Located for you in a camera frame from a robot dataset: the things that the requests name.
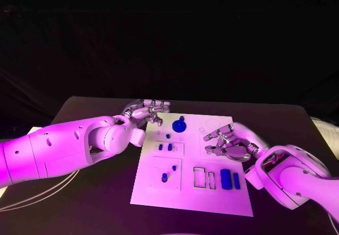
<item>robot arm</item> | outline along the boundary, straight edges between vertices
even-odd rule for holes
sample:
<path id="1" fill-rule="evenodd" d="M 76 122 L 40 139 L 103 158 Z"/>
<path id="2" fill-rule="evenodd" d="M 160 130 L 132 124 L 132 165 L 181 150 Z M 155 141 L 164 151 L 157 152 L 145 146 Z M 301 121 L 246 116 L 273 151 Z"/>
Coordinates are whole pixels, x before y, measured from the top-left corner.
<path id="1" fill-rule="evenodd" d="M 161 125 L 157 112 L 168 111 L 168 102 L 138 99 L 121 115 L 54 124 L 0 143 L 0 188 L 72 173 L 121 153 L 128 143 L 139 147 L 138 127 L 147 121 Z"/>
<path id="2" fill-rule="evenodd" d="M 255 189 L 265 188 L 276 202 L 288 209 L 308 199 L 315 201 L 339 221 L 339 180 L 330 177 L 318 159 L 292 145 L 269 148 L 255 133 L 239 123 L 213 131 L 203 140 L 219 138 L 216 146 L 204 150 L 237 162 L 256 158 L 245 171 L 245 178 Z"/>

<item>cable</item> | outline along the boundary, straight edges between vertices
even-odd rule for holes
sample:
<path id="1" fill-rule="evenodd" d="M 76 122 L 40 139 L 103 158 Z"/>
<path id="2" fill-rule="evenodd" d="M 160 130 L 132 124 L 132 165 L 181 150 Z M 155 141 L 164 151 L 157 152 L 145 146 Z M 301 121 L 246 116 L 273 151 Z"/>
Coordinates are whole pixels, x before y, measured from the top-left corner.
<path id="1" fill-rule="evenodd" d="M 333 223 L 333 220 L 331 220 L 330 214 L 328 214 L 328 218 L 330 218 L 330 223 L 331 223 L 333 229 L 334 229 L 334 231 L 336 231 L 336 233 L 337 233 L 337 235 L 339 235 L 339 232 L 337 232 L 337 229 L 336 229 L 336 227 L 334 227 L 334 223 Z"/>
<path id="2" fill-rule="evenodd" d="M 50 197 L 56 192 L 59 192 L 61 190 L 61 188 L 69 184 L 69 182 L 72 181 L 72 179 L 74 178 L 76 174 L 77 174 L 79 170 L 74 171 L 48 190 L 46 190 L 44 192 L 41 192 L 40 194 L 37 194 L 34 197 L 30 197 L 28 199 L 0 208 L 0 212 L 4 212 L 4 211 L 9 211 L 9 210 L 14 210 L 14 209 L 18 209 L 21 207 L 25 207 L 31 204 L 34 204 L 35 202 L 44 200 L 47 197 Z M 17 206 L 18 204 L 30 201 L 31 199 L 37 198 L 38 196 L 41 196 L 44 193 L 47 193 L 50 190 L 53 190 L 59 185 L 61 185 L 61 183 L 69 179 L 69 181 L 66 182 L 66 184 L 50 194 L 47 195 L 46 197 L 43 197 L 40 200 L 37 200 L 35 202 L 30 203 L 30 204 L 25 204 L 24 206 L 20 206 L 20 207 L 15 207 L 15 208 L 11 208 L 11 209 L 7 209 L 8 207 L 12 207 L 12 206 Z"/>

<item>table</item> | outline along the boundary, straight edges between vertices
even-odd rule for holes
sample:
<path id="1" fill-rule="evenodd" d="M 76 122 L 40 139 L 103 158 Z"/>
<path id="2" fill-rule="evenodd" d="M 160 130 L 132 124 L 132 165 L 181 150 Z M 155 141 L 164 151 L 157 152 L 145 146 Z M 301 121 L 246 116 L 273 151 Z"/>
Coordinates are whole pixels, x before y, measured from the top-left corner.
<path id="1" fill-rule="evenodd" d="M 51 124 L 119 114 L 131 99 L 72 97 Z M 271 145 L 305 149 L 339 176 L 339 163 L 304 109 L 294 105 L 170 101 L 172 113 L 232 116 Z M 129 145 L 112 158 L 82 169 L 69 185 L 31 206 L 0 212 L 2 234 L 158 235 L 334 234 L 327 213 L 311 201 L 292 211 L 266 191 L 249 183 L 253 217 L 175 210 L 129 204 L 141 148 Z M 243 163 L 243 169 L 252 165 Z M 0 206 L 35 195 L 63 177 L 22 182 L 8 187 Z"/>

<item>white puzzle board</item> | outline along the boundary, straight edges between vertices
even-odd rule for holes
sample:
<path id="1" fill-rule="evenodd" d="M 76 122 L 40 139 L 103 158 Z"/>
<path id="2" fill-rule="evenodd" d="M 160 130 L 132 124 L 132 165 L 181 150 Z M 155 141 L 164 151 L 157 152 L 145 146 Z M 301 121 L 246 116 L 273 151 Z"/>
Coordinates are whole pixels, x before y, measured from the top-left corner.
<path id="1" fill-rule="evenodd" d="M 171 124 L 180 116 L 187 127 L 177 133 Z M 131 204 L 252 216 L 242 164 L 204 151 L 204 146 L 216 145 L 216 139 L 204 142 L 203 136 L 229 124 L 232 117 L 174 113 L 158 113 L 158 117 L 162 126 L 147 124 L 145 128 Z M 158 144 L 162 144 L 162 150 L 158 150 Z M 235 189 L 233 180 L 232 190 L 220 188 L 222 169 L 229 169 L 230 175 L 237 173 L 240 189 Z M 165 182 L 161 181 L 162 173 L 167 174 Z M 194 187 L 194 177 L 200 185 L 204 177 L 204 188 Z M 211 178 L 214 188 L 209 189 Z"/>

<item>blue rectangular block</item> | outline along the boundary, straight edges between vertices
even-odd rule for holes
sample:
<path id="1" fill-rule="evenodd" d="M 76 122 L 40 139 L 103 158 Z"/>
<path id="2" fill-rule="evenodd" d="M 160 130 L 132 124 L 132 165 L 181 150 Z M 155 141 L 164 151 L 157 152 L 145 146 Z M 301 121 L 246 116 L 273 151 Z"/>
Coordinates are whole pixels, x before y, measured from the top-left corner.
<path id="1" fill-rule="evenodd" d="M 226 190 L 232 189 L 230 171 L 226 169 L 220 170 L 220 188 Z"/>
<path id="2" fill-rule="evenodd" d="M 233 173 L 235 189 L 239 189 L 237 173 Z"/>

